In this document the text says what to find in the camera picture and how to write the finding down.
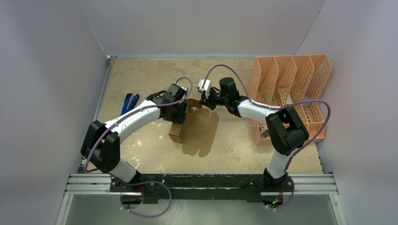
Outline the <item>brown cardboard box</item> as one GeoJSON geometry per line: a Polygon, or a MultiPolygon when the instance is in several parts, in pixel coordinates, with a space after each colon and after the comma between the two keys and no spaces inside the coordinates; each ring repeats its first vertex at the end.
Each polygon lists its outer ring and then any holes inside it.
{"type": "Polygon", "coordinates": [[[212,148],[219,124],[219,115],[204,107],[198,100],[189,98],[187,115],[183,124],[172,123],[169,137],[182,144],[182,153],[199,157],[207,156],[212,148]]]}

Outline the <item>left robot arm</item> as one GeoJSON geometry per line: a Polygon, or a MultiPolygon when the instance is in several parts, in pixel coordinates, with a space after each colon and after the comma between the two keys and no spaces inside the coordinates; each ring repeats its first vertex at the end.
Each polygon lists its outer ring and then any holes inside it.
{"type": "Polygon", "coordinates": [[[159,119],[183,124],[190,93],[191,90],[172,83],[167,90],[149,95],[134,109],[113,120],[93,121],[88,127],[81,155],[102,173],[118,178],[127,191],[136,191],[144,181],[140,172],[121,158],[121,144],[146,124],[159,119]]]}

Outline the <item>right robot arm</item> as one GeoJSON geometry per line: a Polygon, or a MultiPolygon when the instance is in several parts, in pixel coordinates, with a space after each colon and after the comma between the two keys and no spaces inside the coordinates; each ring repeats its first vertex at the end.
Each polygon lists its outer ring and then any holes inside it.
{"type": "Polygon", "coordinates": [[[274,153],[264,170],[263,184],[270,191],[276,190],[287,176],[290,158],[308,140],[307,128],[293,106],[270,106],[256,102],[248,95],[240,95],[231,77],[221,79],[219,86],[215,88],[208,79],[201,79],[197,85],[201,93],[200,104],[211,110],[224,106],[237,117],[266,125],[274,153]]]}

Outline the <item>orange plastic file organizer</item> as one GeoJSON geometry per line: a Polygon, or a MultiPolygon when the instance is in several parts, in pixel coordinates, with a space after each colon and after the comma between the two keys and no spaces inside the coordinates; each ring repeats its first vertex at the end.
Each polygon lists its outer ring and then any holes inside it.
{"type": "MultiPolygon", "coordinates": [[[[331,71],[326,54],[257,57],[246,88],[257,102],[283,106],[320,98],[331,71]]],[[[311,139],[325,122],[319,103],[304,103],[295,109],[311,139]]],[[[254,144],[271,144],[270,138],[260,138],[259,131],[265,127],[252,120],[254,144]]]]}

